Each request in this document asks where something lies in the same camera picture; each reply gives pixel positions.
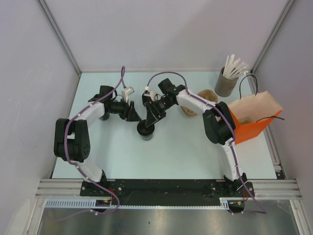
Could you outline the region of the black plastic cup lid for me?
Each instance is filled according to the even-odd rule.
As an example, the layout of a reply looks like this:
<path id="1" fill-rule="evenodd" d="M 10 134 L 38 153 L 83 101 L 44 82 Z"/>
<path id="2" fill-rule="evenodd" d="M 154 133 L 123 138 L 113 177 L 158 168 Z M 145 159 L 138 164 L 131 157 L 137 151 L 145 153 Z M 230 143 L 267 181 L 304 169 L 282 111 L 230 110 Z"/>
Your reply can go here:
<path id="1" fill-rule="evenodd" d="M 153 132 L 155 131 L 155 126 L 152 124 L 149 127 L 146 127 L 146 120 L 142 120 L 137 124 L 137 132 L 141 135 L 141 136 L 149 136 L 151 134 L 153 134 Z"/>

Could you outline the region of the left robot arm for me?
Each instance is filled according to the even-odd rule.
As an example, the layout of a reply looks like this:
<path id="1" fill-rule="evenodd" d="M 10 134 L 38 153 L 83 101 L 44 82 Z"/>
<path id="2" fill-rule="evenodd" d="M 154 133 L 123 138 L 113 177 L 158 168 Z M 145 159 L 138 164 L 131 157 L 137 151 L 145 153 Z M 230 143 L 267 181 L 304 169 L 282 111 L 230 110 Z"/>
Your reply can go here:
<path id="1" fill-rule="evenodd" d="M 114 87 L 102 85 L 99 93 L 88 100 L 88 108 L 79 112 L 73 121 L 68 118 L 56 121 L 54 155 L 65 162 L 71 162 L 81 170 L 85 181 L 93 181 L 91 190 L 96 195 L 104 195 L 108 190 L 108 183 L 105 181 L 104 171 L 89 159 L 91 151 L 89 127 L 96 120 L 107 120 L 110 114 L 117 114 L 128 122 L 141 121 L 134 102 L 129 99 L 133 93 L 132 87 L 124 87 L 121 91 L 122 98 L 117 101 L 117 91 Z"/>

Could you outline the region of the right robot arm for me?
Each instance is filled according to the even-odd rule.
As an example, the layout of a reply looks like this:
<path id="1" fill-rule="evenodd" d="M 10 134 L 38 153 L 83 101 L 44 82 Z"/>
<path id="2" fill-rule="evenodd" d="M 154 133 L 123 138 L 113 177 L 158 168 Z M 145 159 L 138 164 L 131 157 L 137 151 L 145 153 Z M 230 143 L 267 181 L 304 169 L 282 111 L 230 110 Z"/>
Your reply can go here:
<path id="1" fill-rule="evenodd" d="M 246 174 L 239 166 L 235 151 L 235 129 L 230 109 L 224 102 L 214 103 L 204 100 L 192 93 L 187 85 L 174 85 L 168 78 L 158 84 L 163 93 L 160 99 L 148 86 L 142 95 L 142 103 L 146 108 L 145 127 L 148 128 L 166 117 L 166 111 L 174 105 L 184 106 L 202 116 L 206 137 L 219 144 L 224 150 L 225 190 L 230 196 L 244 195 L 253 197 L 253 187 L 248 186 Z"/>

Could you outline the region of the brown pulp cup carrier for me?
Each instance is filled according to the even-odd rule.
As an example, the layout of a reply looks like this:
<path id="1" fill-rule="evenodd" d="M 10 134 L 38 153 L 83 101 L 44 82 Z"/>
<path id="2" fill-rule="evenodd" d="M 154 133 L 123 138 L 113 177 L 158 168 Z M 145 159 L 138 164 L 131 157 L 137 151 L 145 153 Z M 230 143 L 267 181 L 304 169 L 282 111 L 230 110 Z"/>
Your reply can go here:
<path id="1" fill-rule="evenodd" d="M 249 119 L 249 118 L 241 118 L 241 119 L 239 119 L 239 123 L 241 124 L 241 125 L 246 125 L 246 124 L 250 124 L 250 123 L 252 123 L 252 121 L 251 121 L 251 119 Z"/>

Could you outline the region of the orange paper bag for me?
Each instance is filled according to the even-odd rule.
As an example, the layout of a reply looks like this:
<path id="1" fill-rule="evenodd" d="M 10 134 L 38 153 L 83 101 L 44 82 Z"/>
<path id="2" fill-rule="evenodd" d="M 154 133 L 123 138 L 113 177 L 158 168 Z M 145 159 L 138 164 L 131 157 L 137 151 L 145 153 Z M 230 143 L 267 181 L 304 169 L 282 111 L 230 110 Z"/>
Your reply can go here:
<path id="1" fill-rule="evenodd" d="M 258 81 L 255 75 L 249 75 L 255 81 L 256 91 L 253 94 L 242 96 L 229 103 L 228 107 L 235 122 L 236 144 L 248 141 L 260 135 L 267 126 L 283 111 L 282 106 L 268 92 L 258 91 Z M 249 118 L 252 123 L 241 125 L 239 119 Z"/>

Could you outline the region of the dark takeout coffee cup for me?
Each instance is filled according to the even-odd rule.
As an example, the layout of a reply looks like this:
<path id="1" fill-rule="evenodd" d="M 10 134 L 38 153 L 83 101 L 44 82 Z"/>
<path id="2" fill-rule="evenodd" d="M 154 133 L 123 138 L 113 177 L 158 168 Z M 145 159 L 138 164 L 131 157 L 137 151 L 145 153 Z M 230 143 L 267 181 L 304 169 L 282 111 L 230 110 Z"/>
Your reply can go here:
<path id="1" fill-rule="evenodd" d="M 137 132 L 141 136 L 141 138 L 145 141 L 149 141 L 153 138 L 153 134 L 155 131 L 155 125 L 152 124 L 149 127 L 145 126 L 146 120 L 142 120 L 137 124 Z"/>

